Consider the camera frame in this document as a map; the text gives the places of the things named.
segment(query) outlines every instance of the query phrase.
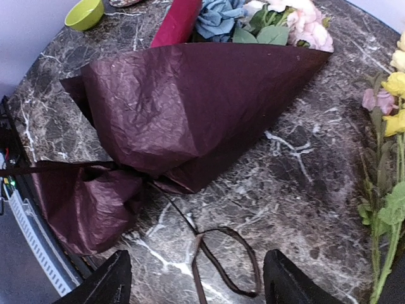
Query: marble countertop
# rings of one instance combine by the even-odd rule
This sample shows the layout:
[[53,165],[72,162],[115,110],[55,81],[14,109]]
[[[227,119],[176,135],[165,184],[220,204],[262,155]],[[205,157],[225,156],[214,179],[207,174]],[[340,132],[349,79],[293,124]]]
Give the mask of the marble countertop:
[[[359,203],[359,152],[370,131],[354,80],[389,71],[399,35],[344,0],[317,0],[332,16],[335,54],[276,126],[228,172],[198,194],[172,196],[180,209],[208,229],[229,225],[246,238],[260,262],[279,248],[323,289],[345,303],[370,292],[367,229]],[[94,29],[64,28],[40,54],[9,104],[33,162],[109,159],[95,130],[58,79],[121,51],[147,48],[169,1],[146,0],[127,9],[108,5]],[[189,268],[194,237],[175,210],[152,193],[133,231],[99,255],[129,250],[134,273],[132,303],[197,303]],[[207,243],[240,286],[253,286],[241,246],[213,235]],[[206,258],[201,277],[211,303],[264,303],[233,294]]]

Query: bowl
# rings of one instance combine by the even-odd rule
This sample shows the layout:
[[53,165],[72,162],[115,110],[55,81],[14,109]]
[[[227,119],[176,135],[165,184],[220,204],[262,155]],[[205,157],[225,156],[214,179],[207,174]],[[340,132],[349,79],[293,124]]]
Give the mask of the bowl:
[[88,30],[104,15],[103,0],[81,0],[67,14],[65,25],[74,30]]

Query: flower bouquet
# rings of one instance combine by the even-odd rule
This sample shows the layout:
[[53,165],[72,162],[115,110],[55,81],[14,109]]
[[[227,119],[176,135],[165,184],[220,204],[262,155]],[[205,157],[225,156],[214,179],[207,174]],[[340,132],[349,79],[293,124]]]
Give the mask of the flower bouquet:
[[[370,111],[376,143],[362,157],[364,196],[358,210],[371,228],[373,294],[378,302],[394,261],[404,253],[405,220],[405,33],[397,44],[391,65],[397,69],[388,78],[379,73],[368,77],[363,107]],[[382,259],[381,245],[389,242]]]
[[146,183],[196,193],[226,171],[327,62],[327,26],[310,0],[174,0],[151,48],[62,80],[113,160],[62,174],[37,164],[39,204],[64,246],[81,255],[113,246]]

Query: yellow flower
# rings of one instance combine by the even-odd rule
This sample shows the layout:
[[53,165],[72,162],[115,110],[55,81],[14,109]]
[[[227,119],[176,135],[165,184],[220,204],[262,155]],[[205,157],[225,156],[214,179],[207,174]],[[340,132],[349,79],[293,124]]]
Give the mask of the yellow flower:
[[384,116],[383,119],[387,122],[387,128],[385,129],[386,137],[405,132],[405,110],[400,110],[394,116]]
[[398,48],[405,52],[405,31],[401,35],[401,40],[397,42]]
[[390,62],[390,65],[400,72],[405,72],[405,52],[397,49],[395,53],[392,54],[392,61]]
[[382,86],[391,95],[405,98],[405,73],[395,72],[388,77],[388,81],[382,82]]

